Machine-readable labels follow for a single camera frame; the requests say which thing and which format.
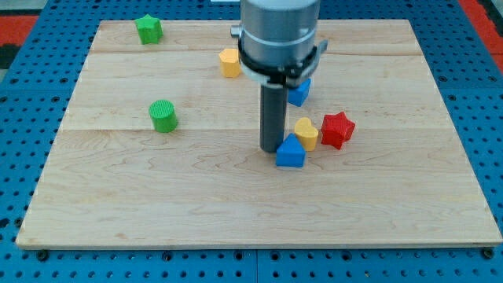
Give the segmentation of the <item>blue block behind arm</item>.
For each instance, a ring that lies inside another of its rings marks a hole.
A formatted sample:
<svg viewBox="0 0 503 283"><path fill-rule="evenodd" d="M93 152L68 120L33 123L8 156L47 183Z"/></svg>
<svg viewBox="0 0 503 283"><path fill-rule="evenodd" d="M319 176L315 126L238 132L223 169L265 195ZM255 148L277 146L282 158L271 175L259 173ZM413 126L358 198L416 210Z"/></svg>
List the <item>blue block behind arm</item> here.
<svg viewBox="0 0 503 283"><path fill-rule="evenodd" d="M288 103L301 107L310 93L311 79L307 79L298 87L288 90Z"/></svg>

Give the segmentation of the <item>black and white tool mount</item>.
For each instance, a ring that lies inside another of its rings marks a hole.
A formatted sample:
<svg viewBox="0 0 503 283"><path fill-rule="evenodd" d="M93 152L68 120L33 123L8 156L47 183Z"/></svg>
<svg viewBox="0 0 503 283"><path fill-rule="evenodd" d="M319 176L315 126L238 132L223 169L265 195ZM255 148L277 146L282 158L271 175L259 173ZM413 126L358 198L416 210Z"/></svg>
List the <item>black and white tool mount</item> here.
<svg viewBox="0 0 503 283"><path fill-rule="evenodd" d="M246 54L241 39L237 46L241 71L250 79L266 87L298 87L316 71L321 55L328 48L328 41L320 41L304 59L289 66L266 66Z"/></svg>

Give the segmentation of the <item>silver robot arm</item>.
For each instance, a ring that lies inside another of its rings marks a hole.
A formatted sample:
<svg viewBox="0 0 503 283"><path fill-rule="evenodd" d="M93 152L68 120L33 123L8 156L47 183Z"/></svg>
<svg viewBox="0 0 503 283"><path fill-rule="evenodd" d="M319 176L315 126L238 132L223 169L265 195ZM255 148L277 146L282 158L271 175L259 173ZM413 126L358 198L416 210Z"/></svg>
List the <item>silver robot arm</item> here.
<svg viewBox="0 0 503 283"><path fill-rule="evenodd" d="M237 40L242 72L260 85L259 145L274 153L283 142L288 91L307 81L328 42L315 44L320 0L243 0Z"/></svg>

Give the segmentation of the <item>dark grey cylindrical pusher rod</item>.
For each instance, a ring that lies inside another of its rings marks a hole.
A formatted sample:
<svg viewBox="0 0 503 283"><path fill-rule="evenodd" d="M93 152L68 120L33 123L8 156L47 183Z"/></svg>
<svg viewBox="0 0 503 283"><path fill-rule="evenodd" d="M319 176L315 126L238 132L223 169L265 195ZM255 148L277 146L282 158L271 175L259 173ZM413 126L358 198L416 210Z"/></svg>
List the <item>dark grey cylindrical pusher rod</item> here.
<svg viewBox="0 0 503 283"><path fill-rule="evenodd" d="M275 153L284 139L288 90L260 87L260 148Z"/></svg>

